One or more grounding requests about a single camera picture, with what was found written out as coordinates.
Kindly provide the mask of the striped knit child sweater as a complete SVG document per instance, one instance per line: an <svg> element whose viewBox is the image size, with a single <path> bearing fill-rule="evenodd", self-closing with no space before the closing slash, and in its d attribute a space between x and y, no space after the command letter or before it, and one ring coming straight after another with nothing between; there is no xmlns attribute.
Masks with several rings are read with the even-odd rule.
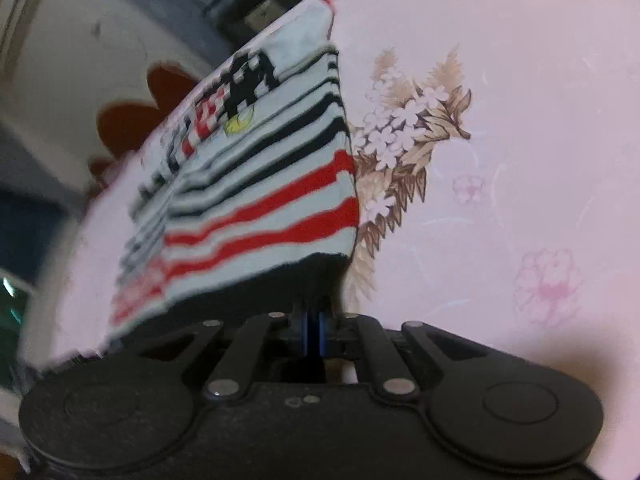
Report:
<svg viewBox="0 0 640 480"><path fill-rule="evenodd" d="M111 339L330 306L359 223L333 21L311 4L186 110L131 206Z"/></svg>

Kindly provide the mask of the pink floral bed sheet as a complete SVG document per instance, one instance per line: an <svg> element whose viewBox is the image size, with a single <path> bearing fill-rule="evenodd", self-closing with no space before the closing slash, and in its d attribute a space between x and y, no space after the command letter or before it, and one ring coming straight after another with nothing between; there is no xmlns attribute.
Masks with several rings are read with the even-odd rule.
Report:
<svg viewBox="0 0 640 480"><path fill-rule="evenodd" d="M107 335L131 206L203 89L319 1L359 223L330 306L284 313L375 318L418 400L209 402L249 318ZM639 0L304 0L235 55L89 212L20 409L32 478L637 478Z"/></svg>

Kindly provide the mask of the red heart-shaped headboard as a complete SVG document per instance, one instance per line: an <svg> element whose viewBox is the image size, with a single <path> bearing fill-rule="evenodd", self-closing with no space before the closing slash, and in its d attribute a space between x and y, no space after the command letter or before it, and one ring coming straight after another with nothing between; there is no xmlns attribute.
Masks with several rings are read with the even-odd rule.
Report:
<svg viewBox="0 0 640 480"><path fill-rule="evenodd" d="M113 181L122 161L140 150L151 133L169 116L200 81L174 63L153 64L146 73L151 101L119 100L96 115L96 130L108 154L92 156L88 169L93 182L90 200Z"/></svg>

